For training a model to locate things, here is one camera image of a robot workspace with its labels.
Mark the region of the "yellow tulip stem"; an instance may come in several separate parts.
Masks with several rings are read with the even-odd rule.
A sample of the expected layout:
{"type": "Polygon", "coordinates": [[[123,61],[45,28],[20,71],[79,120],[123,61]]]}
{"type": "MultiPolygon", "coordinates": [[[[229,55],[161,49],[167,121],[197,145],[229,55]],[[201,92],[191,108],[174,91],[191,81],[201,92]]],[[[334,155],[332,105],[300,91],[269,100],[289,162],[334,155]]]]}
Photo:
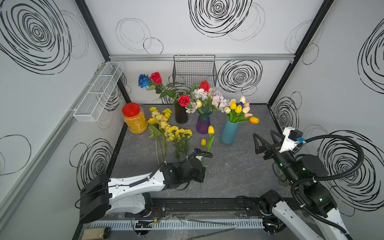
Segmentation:
{"type": "MultiPolygon", "coordinates": [[[[206,146],[206,144],[207,144],[206,139],[202,139],[202,140],[201,140],[201,145],[204,147],[203,150],[205,150],[205,146],[206,146]]],[[[201,158],[201,163],[202,163],[203,167],[205,167],[205,161],[206,161],[206,158],[205,158],[205,157],[202,157],[202,158],[201,158]]],[[[203,188],[203,183],[200,183],[200,189],[202,189],[202,188],[203,188]]]]}
{"type": "Polygon", "coordinates": [[[214,129],[213,126],[209,126],[209,128],[208,128],[208,134],[209,134],[209,137],[208,137],[208,139],[206,140],[206,141],[207,141],[207,144],[206,144],[206,146],[205,146],[207,152],[210,151],[211,146],[212,146],[212,144],[213,144],[213,141],[214,141],[214,139],[215,139],[215,136],[214,136],[214,134],[215,134],[215,129],[214,129]]]}

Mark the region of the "yellow carnation stem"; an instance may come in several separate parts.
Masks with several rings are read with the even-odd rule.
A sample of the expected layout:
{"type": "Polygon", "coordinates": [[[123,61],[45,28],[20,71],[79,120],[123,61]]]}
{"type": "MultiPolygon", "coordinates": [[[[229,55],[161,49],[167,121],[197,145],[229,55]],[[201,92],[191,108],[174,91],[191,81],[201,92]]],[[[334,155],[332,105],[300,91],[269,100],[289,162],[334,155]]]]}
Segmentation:
{"type": "Polygon", "coordinates": [[[183,133],[183,141],[182,141],[183,147],[182,148],[183,148],[184,158],[186,158],[188,155],[188,152],[190,149],[190,138],[192,135],[193,135],[193,133],[189,129],[186,129],[183,133]]]}
{"type": "Polygon", "coordinates": [[[179,128],[177,126],[172,126],[170,127],[168,130],[167,130],[167,136],[168,134],[177,134],[177,131],[179,130],[179,128]]]}
{"type": "Polygon", "coordinates": [[[178,161],[181,160],[181,152],[180,152],[180,143],[181,143],[181,140],[180,140],[180,136],[178,134],[168,134],[167,136],[167,140],[169,142],[172,142],[173,143],[173,146],[174,146],[174,155],[176,157],[176,159],[178,161]]]}
{"type": "Polygon", "coordinates": [[[181,162],[185,156],[184,153],[184,141],[185,141],[185,130],[179,129],[176,134],[175,140],[175,151],[176,157],[179,162],[181,162]]]}

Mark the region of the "teal ceramic vase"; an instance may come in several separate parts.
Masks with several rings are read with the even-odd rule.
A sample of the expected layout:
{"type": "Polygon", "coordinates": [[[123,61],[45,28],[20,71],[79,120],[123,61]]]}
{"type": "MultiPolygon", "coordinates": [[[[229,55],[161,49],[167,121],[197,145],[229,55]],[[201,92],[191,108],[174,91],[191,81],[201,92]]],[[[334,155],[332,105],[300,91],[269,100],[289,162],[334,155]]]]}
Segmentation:
{"type": "Polygon", "coordinates": [[[236,139],[239,125],[240,125],[239,123],[232,123],[229,120],[227,120],[221,132],[221,136],[220,136],[221,142],[227,145],[233,144],[236,139]]]}

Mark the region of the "purple glass vase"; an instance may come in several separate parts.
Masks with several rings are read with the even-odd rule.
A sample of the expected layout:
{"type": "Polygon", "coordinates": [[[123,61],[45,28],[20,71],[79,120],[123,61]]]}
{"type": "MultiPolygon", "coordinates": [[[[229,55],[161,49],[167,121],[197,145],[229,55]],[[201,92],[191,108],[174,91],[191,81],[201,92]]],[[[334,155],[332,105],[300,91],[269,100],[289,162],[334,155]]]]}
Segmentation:
{"type": "Polygon", "coordinates": [[[208,134],[209,126],[211,125],[211,116],[212,113],[199,114],[196,130],[199,134],[205,135],[208,134]]]}

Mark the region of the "black vase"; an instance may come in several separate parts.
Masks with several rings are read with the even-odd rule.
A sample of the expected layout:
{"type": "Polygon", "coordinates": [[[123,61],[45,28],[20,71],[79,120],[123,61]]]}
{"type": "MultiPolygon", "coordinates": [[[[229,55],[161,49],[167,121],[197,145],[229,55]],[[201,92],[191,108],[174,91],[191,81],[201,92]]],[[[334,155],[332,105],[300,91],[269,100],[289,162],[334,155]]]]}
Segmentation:
{"type": "Polygon", "coordinates": [[[175,119],[178,124],[185,124],[189,119],[186,108],[179,103],[175,103],[175,119]]]}

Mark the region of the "sunflower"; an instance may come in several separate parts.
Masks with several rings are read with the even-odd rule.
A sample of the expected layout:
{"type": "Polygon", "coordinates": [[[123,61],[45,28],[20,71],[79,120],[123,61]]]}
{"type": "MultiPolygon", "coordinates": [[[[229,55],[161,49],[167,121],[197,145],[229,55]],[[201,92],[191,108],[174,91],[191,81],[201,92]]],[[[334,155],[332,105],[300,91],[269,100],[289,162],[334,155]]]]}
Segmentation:
{"type": "Polygon", "coordinates": [[[150,138],[158,140],[162,135],[160,123],[156,118],[150,118],[148,120],[148,130],[150,131],[150,138]]]}

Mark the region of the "yellow rose stem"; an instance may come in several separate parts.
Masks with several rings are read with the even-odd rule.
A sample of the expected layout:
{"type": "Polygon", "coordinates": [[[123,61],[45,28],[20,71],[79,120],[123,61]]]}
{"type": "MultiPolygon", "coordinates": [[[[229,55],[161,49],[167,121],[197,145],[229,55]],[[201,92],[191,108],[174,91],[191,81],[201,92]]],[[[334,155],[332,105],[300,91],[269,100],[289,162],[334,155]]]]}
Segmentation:
{"type": "Polygon", "coordinates": [[[170,128],[172,127],[165,114],[158,111],[153,111],[152,117],[148,120],[148,129],[150,130],[150,138],[159,140],[162,138],[164,141],[171,142],[174,140],[174,135],[170,128]]]}

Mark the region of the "yellow poppy stem large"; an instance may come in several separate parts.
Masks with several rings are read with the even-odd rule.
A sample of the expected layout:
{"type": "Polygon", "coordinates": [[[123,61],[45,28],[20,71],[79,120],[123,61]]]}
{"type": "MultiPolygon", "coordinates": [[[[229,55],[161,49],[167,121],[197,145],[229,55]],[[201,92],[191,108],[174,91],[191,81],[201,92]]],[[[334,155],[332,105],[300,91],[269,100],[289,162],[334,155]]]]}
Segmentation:
{"type": "Polygon", "coordinates": [[[162,138],[163,138],[163,161],[167,162],[167,130],[171,127],[169,124],[169,119],[172,115],[171,109],[167,108],[163,111],[163,113],[160,115],[160,127],[162,131],[162,138]]]}

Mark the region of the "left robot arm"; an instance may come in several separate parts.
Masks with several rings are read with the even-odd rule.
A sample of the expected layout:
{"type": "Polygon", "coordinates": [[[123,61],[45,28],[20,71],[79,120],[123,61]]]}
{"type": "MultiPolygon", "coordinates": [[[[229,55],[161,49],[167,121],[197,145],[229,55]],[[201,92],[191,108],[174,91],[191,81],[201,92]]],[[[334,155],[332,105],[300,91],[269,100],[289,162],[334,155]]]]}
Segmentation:
{"type": "Polygon", "coordinates": [[[161,163],[155,171],[129,178],[100,174],[81,189],[80,223],[116,213],[140,214],[150,208],[148,193],[176,189],[192,181],[202,183],[206,168],[197,156],[180,163],[161,163]]]}

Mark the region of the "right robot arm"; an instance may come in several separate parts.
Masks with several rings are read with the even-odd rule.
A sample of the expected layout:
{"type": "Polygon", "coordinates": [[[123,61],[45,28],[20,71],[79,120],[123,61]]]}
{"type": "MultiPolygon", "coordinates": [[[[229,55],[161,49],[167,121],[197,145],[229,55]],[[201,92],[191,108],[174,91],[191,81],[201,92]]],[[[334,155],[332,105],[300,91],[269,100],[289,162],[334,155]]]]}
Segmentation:
{"type": "Polygon", "coordinates": [[[293,199],[315,220],[324,239],[350,240],[352,237],[343,223],[337,203],[322,182],[343,179],[356,172],[365,158],[362,147],[351,138],[340,135],[327,134],[303,139],[303,133],[292,127],[286,127],[281,134],[274,130],[270,133],[273,144],[253,134],[255,153],[264,154],[265,160],[274,160],[291,184],[293,199]],[[357,153],[354,165],[339,174],[330,175],[317,156],[299,155],[297,159],[294,158],[293,154],[302,146],[323,139],[343,140],[353,146],[357,153]]]}

